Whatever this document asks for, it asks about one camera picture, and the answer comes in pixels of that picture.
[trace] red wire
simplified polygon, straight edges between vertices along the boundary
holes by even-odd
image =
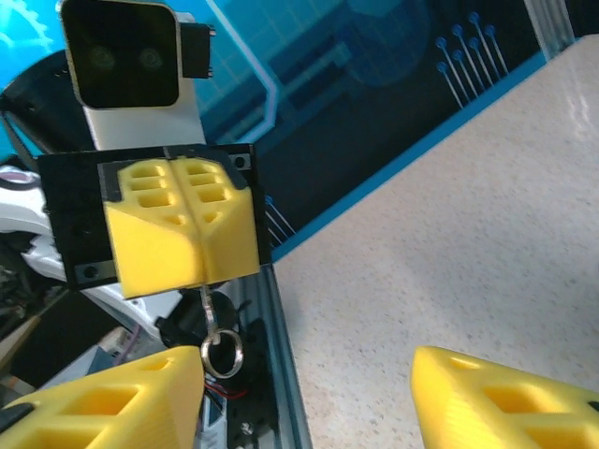
[[[230,391],[228,391],[228,392],[225,391],[220,386],[215,386],[215,385],[208,384],[208,383],[205,383],[204,386],[206,388],[208,388],[209,390],[213,391],[214,393],[216,393],[228,400],[235,400],[235,399],[243,398],[245,395],[247,395],[247,390],[233,393]]]

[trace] metal hook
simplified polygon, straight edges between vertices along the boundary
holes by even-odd
[[[235,345],[235,360],[233,361],[233,367],[231,370],[225,373],[217,371],[210,360],[210,348],[214,343],[214,338],[218,337],[220,340],[221,335],[228,335],[231,337]],[[199,353],[201,355],[202,362],[204,362],[206,371],[209,372],[209,374],[215,379],[230,379],[235,374],[240,372],[241,366],[243,365],[243,343],[241,342],[241,337],[239,334],[234,330],[217,329],[215,333],[208,334],[208,337],[206,337],[199,348]]]
[[[210,294],[210,288],[204,284],[199,289],[199,294],[202,299],[202,308],[206,315],[206,330],[208,330],[208,337],[213,337],[214,344],[219,345],[221,343],[220,337],[218,337],[218,324],[216,323],[216,315],[214,313],[214,306],[212,305],[212,296]]]

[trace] cable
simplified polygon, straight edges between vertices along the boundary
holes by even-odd
[[[133,331],[133,334],[131,335],[131,339],[129,340],[129,343],[126,345],[126,347],[123,349],[123,351],[116,356],[116,358],[114,359],[113,366],[118,367],[119,365],[121,365],[124,362],[124,360],[129,355],[129,353],[131,353],[131,351],[133,351],[133,348],[135,347],[135,344],[138,342],[140,335],[141,335],[141,326],[136,325],[135,330]]]
[[[216,393],[217,395],[227,399],[227,400],[235,400],[235,399],[240,399],[243,398],[245,395],[247,395],[247,390],[241,391],[241,392],[232,392],[232,391],[227,391],[225,390],[225,388],[223,388],[221,385],[218,384],[210,384],[208,382],[204,383],[204,386],[210,390],[213,391],[214,393]]]

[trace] camera lens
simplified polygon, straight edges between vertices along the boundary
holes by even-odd
[[[91,60],[92,64],[99,69],[112,70],[114,68],[114,56],[105,47],[93,47]]]
[[[155,49],[145,49],[142,51],[139,61],[148,70],[157,70],[162,66],[162,58]]]

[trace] yellow 3d-printed block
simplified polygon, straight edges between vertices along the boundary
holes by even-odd
[[[137,162],[118,172],[121,201],[105,201],[124,297],[259,271],[252,192],[213,161]]]
[[[36,408],[2,449],[190,449],[204,393],[196,347],[182,346],[12,402]]]
[[[448,350],[416,349],[427,449],[599,448],[599,394]]]

